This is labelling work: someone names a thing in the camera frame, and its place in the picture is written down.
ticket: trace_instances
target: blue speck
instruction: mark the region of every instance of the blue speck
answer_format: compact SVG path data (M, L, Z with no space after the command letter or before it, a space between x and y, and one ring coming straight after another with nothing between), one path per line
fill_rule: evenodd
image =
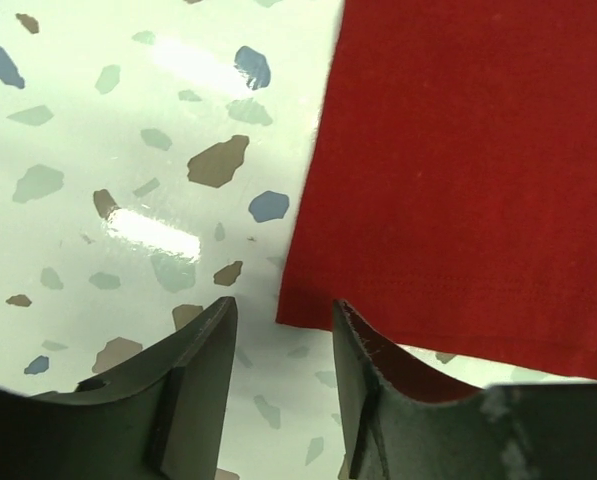
M40 355L35 358L27 368L25 368L25 375L38 375L49 370L49 357Z
M18 67L2 47L0 47L0 80L5 85L11 85L21 90L25 88L25 79L20 76Z
M289 197L283 193L264 192L249 204L249 213L258 223L283 218L289 210Z
M244 46L236 52L236 68L247 79L247 86L252 90L265 88L271 82L271 70L267 58L253 48Z

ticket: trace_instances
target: speckled floor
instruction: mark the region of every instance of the speckled floor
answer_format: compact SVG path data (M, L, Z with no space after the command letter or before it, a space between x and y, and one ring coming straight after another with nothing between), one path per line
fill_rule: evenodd
M0 0L0 385L72 390L234 295L219 466L336 478L330 334L273 319L341 9ZM554 380L413 353L476 384Z

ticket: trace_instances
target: red cloth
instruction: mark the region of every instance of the red cloth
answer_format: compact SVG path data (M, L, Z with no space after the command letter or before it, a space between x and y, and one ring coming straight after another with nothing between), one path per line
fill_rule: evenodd
M597 1L347 0L278 321L597 378Z

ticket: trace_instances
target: brown speck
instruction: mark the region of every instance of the brown speck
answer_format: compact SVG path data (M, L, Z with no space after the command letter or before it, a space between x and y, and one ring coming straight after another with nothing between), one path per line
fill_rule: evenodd
M451 353L436 352L436 359L445 365L451 362L456 355Z
M240 276L241 272L242 262L234 262L231 265L227 265L226 267L218 270L214 274L214 283L216 285L222 285L223 287L229 287L236 283L236 279Z
M107 342L105 348L98 352L96 363L91 371L94 373L106 372L140 352L142 352L141 344L122 337L115 338Z
M94 205L98 215L104 220L109 220L111 214L120 208L108 190L96 190L94 192Z
M217 143L200 152L187 163L190 182L219 188L231 182L234 173L245 162L249 137L234 135L230 140Z
M174 317L174 325L176 331L183 328L194 318L200 315L203 308L200 305L178 305L171 311L171 315Z
M29 300L29 297L27 295L23 295L22 293L20 295L9 297L7 300L5 300L5 302L9 305L15 305L16 307L26 308L31 305L31 300Z
M40 32L40 25L38 24L38 20L36 20L31 15L27 15L26 13L17 13L16 18L22 24L22 26L25 27L27 31L32 35L35 35L36 33Z
M240 480L240 475L217 468L215 480Z

